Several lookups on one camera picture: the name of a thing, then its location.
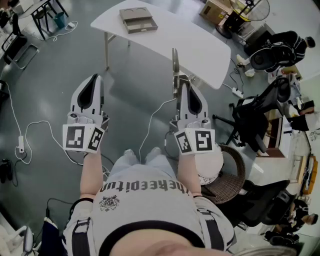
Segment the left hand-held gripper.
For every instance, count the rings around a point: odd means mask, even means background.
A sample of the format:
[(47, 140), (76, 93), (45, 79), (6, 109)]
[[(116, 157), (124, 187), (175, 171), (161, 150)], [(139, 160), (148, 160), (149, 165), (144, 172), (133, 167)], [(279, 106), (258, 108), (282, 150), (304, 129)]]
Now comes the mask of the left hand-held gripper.
[[(71, 112), (67, 123), (63, 125), (62, 146), (66, 151), (96, 154), (105, 132), (108, 130), (109, 117), (101, 113), (104, 103), (103, 80), (98, 74), (85, 79), (71, 97)], [(91, 109), (91, 116), (85, 116), (75, 110)]]

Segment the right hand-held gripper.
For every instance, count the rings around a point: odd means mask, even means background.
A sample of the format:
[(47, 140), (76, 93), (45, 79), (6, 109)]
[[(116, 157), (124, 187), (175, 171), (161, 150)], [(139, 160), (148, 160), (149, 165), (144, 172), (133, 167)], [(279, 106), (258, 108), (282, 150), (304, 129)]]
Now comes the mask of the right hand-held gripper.
[(214, 152), (215, 130), (208, 117), (208, 103), (192, 83), (183, 82), (177, 98), (177, 116), (169, 122), (183, 155)]

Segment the grey drawer box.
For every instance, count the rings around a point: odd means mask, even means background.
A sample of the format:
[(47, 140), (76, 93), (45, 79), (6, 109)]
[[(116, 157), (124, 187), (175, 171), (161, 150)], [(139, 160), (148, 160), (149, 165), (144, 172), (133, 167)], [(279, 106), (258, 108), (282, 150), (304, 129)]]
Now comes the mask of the grey drawer box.
[(156, 31), (158, 29), (158, 25), (146, 7), (120, 9), (119, 15), (128, 34)]

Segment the person's right forearm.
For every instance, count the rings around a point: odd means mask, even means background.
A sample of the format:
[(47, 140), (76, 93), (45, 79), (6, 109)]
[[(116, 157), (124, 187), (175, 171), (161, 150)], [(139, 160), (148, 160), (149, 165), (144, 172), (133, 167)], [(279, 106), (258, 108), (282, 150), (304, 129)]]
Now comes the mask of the person's right forearm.
[(177, 179), (194, 196), (202, 195), (202, 188), (196, 167), (195, 155), (180, 155), (177, 166)]

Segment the person's left forearm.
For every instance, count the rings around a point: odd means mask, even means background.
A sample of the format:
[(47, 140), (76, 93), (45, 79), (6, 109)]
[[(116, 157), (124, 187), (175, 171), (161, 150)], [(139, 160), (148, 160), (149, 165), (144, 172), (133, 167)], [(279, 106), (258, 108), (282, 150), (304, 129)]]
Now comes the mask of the person's left forearm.
[(88, 153), (83, 160), (80, 179), (80, 198), (94, 199), (103, 186), (103, 168), (100, 148), (97, 153)]

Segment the white curved table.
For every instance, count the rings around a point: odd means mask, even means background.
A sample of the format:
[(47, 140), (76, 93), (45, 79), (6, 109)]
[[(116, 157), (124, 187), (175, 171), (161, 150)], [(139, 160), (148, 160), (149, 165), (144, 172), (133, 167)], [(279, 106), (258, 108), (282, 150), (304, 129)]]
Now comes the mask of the white curved table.
[[(129, 34), (120, 10), (147, 8), (158, 26), (156, 31)], [(179, 64), (211, 88), (218, 90), (229, 69), (231, 49), (223, 41), (178, 15), (139, 0), (125, 0), (98, 16), (91, 27), (144, 46), (168, 59), (177, 49)]]

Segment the person's right white shoe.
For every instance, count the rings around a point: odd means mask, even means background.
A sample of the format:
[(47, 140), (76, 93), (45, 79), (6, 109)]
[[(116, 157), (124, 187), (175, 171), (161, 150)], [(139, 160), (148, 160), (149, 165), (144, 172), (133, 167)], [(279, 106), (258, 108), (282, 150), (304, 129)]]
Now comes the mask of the person's right white shoe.
[(159, 147), (154, 147), (145, 157), (145, 162), (150, 162), (157, 156), (162, 154), (162, 150)]

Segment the person's white shoe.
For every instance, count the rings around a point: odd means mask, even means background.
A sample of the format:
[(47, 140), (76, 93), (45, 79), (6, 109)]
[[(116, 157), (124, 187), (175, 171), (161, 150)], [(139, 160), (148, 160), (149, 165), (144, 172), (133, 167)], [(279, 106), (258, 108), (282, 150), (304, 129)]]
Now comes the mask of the person's white shoe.
[(162, 154), (162, 150), (159, 147), (154, 147), (145, 157), (145, 162), (150, 162), (157, 156)]
[(129, 159), (130, 161), (136, 161), (137, 157), (132, 149), (126, 149), (123, 154), (124, 157)]

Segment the person's left white shoe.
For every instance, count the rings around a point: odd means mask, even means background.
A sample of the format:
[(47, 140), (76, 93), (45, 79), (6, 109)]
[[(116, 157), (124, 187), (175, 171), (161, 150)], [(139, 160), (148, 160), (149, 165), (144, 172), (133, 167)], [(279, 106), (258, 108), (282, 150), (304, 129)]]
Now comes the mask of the person's left white shoe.
[(136, 161), (137, 157), (132, 149), (126, 149), (123, 154), (124, 157), (129, 159), (130, 161)]

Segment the wicker basket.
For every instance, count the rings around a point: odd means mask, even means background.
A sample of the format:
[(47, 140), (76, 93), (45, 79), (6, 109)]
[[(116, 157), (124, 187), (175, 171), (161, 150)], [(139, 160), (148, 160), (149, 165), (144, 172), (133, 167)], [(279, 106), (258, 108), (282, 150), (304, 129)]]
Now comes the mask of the wicker basket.
[(237, 196), (246, 179), (246, 166), (241, 154), (231, 146), (220, 146), (223, 165), (218, 177), (201, 187), (202, 195), (216, 205), (224, 204)]

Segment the wooden cabinet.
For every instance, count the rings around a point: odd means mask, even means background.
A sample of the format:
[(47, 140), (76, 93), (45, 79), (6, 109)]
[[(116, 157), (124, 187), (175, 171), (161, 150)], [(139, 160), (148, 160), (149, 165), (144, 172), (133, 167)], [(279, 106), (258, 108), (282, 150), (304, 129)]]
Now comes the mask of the wooden cabinet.
[(268, 128), (263, 138), (266, 151), (257, 153), (259, 158), (288, 158), (291, 148), (293, 130), (285, 116), (278, 109), (268, 111), (265, 116)]

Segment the cardboard box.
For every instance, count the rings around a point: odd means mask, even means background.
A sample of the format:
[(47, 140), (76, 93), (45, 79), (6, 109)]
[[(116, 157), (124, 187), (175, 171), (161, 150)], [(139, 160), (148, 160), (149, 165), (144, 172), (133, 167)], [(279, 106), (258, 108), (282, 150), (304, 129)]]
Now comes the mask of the cardboard box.
[(215, 25), (232, 13), (230, 0), (207, 0), (199, 15)]

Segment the black floor device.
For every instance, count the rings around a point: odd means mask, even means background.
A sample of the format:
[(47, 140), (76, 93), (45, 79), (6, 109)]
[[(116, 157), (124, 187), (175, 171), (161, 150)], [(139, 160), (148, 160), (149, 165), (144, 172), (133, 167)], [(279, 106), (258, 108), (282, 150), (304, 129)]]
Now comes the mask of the black floor device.
[(8, 159), (0, 161), (0, 182), (4, 184), (6, 181), (13, 180), (13, 167), (12, 162)]

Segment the person's grey printed shirt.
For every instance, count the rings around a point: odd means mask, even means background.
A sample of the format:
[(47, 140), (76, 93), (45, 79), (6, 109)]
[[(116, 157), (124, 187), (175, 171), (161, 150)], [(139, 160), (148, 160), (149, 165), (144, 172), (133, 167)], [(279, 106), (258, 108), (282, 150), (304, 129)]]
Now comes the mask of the person's grey printed shirt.
[(161, 229), (199, 248), (227, 250), (235, 237), (230, 221), (204, 196), (193, 196), (177, 179), (109, 180), (95, 198), (70, 209), (62, 243), (66, 256), (109, 256), (128, 232)]

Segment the dark blue cloth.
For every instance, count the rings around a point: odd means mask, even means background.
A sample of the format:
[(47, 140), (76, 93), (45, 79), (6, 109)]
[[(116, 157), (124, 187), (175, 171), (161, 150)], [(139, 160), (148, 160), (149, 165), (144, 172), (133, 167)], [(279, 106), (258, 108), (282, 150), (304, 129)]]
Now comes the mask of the dark blue cloth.
[(57, 225), (45, 217), (42, 226), (39, 256), (61, 256), (61, 239)]

